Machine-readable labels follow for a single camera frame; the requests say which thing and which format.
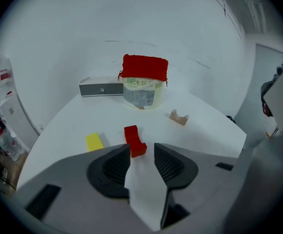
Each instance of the red block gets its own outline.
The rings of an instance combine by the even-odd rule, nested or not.
[[[146,153],[147,145],[140,141],[137,126],[124,127],[124,135],[127,144],[131,146],[131,157],[137,157]]]

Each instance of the red cloth bag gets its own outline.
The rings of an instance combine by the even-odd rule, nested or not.
[[[166,81],[167,67],[169,62],[158,57],[130,56],[123,57],[123,71],[118,74],[120,77],[139,77]]]

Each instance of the tub label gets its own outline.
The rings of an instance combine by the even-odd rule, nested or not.
[[[154,94],[155,90],[131,91],[123,87],[124,99],[137,107],[152,106]]]

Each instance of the yellow block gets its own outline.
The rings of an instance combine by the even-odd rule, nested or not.
[[[103,148],[98,132],[86,136],[86,143],[89,152]]]

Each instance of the wooden floor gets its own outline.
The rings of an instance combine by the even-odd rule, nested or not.
[[[7,169],[7,181],[15,188],[17,188],[19,176],[27,157],[28,153],[25,152],[14,162],[9,156],[5,156],[5,154],[1,154],[0,152],[0,162]],[[3,181],[0,181],[0,190],[7,195],[12,195],[15,192],[12,186]]]

